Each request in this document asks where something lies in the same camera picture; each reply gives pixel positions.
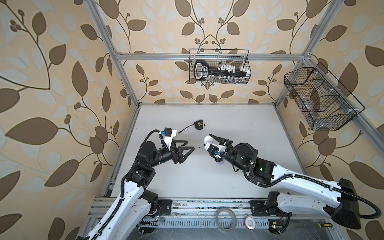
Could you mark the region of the white round earbud case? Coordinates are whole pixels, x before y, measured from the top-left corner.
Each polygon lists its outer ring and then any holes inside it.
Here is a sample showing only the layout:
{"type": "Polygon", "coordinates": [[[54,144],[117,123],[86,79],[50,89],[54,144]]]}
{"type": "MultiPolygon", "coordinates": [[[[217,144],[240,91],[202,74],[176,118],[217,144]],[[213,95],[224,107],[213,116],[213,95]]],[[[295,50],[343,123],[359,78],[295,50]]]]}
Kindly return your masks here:
{"type": "Polygon", "coordinates": [[[214,141],[214,139],[213,139],[212,136],[210,136],[210,135],[205,136],[205,138],[204,138],[204,146],[205,146],[206,144],[212,144],[213,141],[214,141]]]}

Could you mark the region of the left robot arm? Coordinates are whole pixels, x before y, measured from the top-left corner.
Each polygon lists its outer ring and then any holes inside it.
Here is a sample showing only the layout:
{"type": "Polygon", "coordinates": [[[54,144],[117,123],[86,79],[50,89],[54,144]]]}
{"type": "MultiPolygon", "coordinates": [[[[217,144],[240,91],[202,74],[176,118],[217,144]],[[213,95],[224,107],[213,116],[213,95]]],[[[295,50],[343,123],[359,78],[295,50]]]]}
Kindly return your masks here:
{"type": "Polygon", "coordinates": [[[188,141],[177,140],[177,131],[171,128],[153,130],[148,135],[154,133],[159,136],[161,148],[144,139],[131,169],[121,179],[120,195],[86,240],[125,240],[145,216],[157,212],[158,195],[147,190],[156,174],[155,167],[168,161],[182,164],[195,148],[189,147],[188,141]]]}

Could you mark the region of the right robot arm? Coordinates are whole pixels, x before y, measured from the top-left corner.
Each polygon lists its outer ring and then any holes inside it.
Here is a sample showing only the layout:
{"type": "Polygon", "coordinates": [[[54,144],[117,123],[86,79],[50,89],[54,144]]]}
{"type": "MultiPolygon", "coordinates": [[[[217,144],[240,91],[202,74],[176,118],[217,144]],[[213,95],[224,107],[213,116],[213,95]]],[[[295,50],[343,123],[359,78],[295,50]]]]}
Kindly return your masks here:
{"type": "Polygon", "coordinates": [[[325,181],[299,174],[259,158],[258,151],[248,143],[235,146],[232,143],[212,134],[204,138],[209,155],[216,162],[230,163],[248,182],[263,189],[277,186],[296,192],[296,195],[270,192],[265,209],[271,215],[310,213],[355,230],[361,229],[362,219],[377,219],[382,215],[378,206],[357,195],[349,180],[325,181]]]}

